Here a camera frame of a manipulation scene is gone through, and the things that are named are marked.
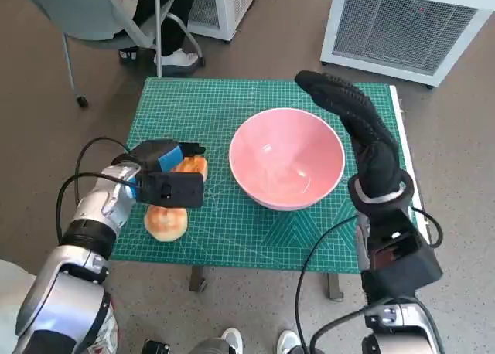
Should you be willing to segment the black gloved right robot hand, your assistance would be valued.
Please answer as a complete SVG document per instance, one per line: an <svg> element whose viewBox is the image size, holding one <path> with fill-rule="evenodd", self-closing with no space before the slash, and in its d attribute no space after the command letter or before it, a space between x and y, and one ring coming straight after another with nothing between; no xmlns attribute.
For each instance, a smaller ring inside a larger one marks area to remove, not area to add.
<svg viewBox="0 0 495 354"><path fill-rule="evenodd" d="M398 143L370 98L342 78L302 70L295 82L312 101L340 118L350 136L360 187L369 198L400 189Z"/></svg>

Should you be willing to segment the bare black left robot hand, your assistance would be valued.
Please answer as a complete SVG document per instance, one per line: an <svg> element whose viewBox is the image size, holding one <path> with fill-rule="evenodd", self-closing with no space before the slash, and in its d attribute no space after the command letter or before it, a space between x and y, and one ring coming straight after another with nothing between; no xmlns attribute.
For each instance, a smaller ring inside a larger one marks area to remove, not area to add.
<svg viewBox="0 0 495 354"><path fill-rule="evenodd" d="M206 148L197 142L161 138L143 141L129 152L129 157L144 171L169 172L184 158L202 155L205 151Z"/></svg>

